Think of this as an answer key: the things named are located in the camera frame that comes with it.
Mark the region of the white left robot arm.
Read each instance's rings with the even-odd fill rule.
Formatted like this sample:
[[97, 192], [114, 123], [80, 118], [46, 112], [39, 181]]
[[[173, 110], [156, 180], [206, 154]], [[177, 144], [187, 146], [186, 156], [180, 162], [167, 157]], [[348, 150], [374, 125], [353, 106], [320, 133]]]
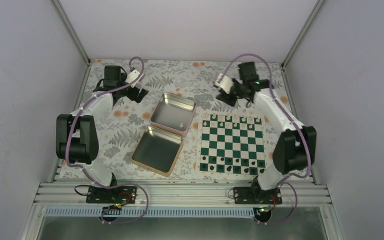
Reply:
[[99, 139], [96, 123], [102, 114], [113, 108], [119, 99], [128, 97], [140, 103], [148, 93], [136, 84], [145, 76], [143, 70], [131, 67], [130, 72], [119, 65], [107, 65], [86, 103], [56, 119], [56, 155], [71, 168], [79, 168], [92, 185], [100, 188], [99, 196], [111, 203], [119, 197], [114, 174], [98, 159]]

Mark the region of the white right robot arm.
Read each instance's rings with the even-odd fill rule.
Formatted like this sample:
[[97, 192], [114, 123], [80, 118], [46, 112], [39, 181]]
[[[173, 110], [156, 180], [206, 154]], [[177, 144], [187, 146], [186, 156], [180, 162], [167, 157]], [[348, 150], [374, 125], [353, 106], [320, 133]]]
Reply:
[[298, 171], [306, 171], [302, 178], [309, 176], [315, 160], [317, 132], [292, 115], [277, 96], [272, 79], [260, 79], [254, 62], [239, 64], [238, 72], [239, 80], [225, 73], [216, 77], [216, 99], [230, 106], [246, 99], [267, 115], [277, 134], [272, 165], [255, 177], [251, 185], [252, 200], [262, 204], [269, 199], [270, 190], [281, 187], [291, 176], [299, 177]]

